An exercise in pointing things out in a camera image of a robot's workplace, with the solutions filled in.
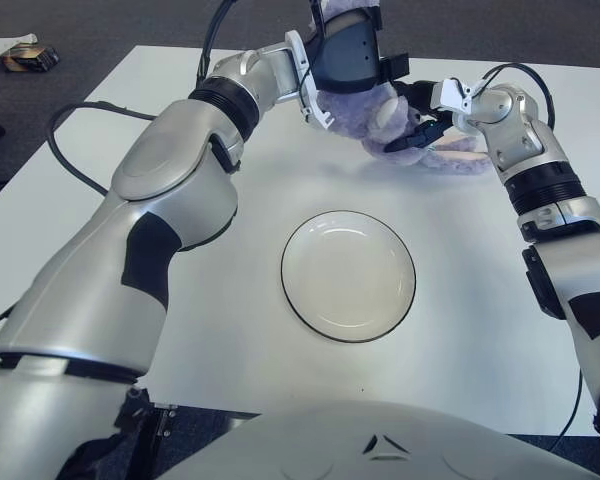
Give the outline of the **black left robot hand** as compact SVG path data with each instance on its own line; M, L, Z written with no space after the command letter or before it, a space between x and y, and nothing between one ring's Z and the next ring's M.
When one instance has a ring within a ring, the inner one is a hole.
M309 60L302 80L319 91L353 94L409 73L409 54L380 54L383 29L378 1L312 1L313 34L304 42Z

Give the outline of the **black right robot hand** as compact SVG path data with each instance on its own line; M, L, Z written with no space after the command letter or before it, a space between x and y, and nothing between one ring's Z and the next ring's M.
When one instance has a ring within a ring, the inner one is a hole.
M416 81L415 83L404 83L392 81L391 85L399 97L407 100L410 107L419 114L432 117L413 128L410 134L405 134L391 141L384 147L385 153L394 153L410 148L425 148L441 139L444 133L453 126L452 113L442 111L431 106L433 94L433 81Z

